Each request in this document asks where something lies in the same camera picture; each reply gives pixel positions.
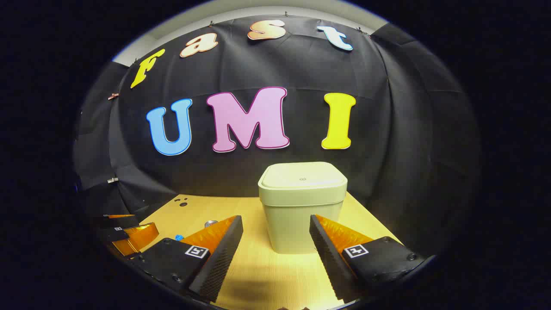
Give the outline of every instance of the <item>textured gripper pad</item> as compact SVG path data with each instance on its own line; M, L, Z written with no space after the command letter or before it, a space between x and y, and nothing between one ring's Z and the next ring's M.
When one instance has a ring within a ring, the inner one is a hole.
M190 291L198 294L201 298L216 302L218 292L220 292L242 235L243 222L241 216L237 215L210 259L190 284Z
M359 284L315 215L310 216L310 235L337 299L344 303L361 297Z

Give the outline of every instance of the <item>yellow letter f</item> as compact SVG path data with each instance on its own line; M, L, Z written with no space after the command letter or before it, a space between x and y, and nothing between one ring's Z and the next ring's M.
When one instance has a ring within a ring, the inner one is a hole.
M165 49L162 49L155 54L147 57L139 64L138 73L136 74L134 82L132 82L132 85L130 85L130 88L134 88L134 86L142 83L143 80L145 80L145 72L151 70L151 68L153 68L153 65L155 64L156 58L160 57L164 53Z

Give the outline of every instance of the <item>orange plastic piece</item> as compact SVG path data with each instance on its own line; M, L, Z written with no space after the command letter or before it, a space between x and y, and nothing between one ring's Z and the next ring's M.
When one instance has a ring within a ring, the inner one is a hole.
M133 214L109 215L108 218L118 218L118 217L127 217L127 216L133 216Z
M155 223L126 228L124 230L128 234L128 239L113 241L113 245L124 256L139 252L140 249L151 243L159 235Z
M207 228L204 228L182 240L191 245L196 245L198 247L204 247L209 249L210 254L212 255L216 250L216 247L228 231L231 223L234 221L236 216L229 217L221 222L210 225Z
M331 221L316 214L317 220L329 236L329 239L337 248L337 252L342 257L342 252L345 248L353 247L354 245L373 241L372 238L364 236L361 233L343 226L337 222Z

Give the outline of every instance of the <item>white ceiling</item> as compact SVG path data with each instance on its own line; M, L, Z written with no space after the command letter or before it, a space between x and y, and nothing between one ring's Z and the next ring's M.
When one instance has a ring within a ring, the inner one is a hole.
M384 19L340 0L213 0L156 26L125 47L113 61L130 66L152 49L183 34L214 23L253 15L281 14L319 18L352 28L361 27L368 34L387 23Z
M368 12L364 8L339 0L213 0L174 16L147 34L160 39L185 25L192 24L204 18L214 18L214 15L233 10L265 6L288 7L287 11L289 15L296 15L293 14L292 8L316 10L336 15L359 25L365 25L373 30L377 30L387 23L381 17ZM215 20L214 22L223 22L225 20L227 19Z

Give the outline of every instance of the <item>container lid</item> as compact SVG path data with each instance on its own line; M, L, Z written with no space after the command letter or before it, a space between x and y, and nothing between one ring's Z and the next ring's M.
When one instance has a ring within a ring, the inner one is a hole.
M332 204L344 200L348 180L330 163L282 163L269 166L258 181L268 206Z

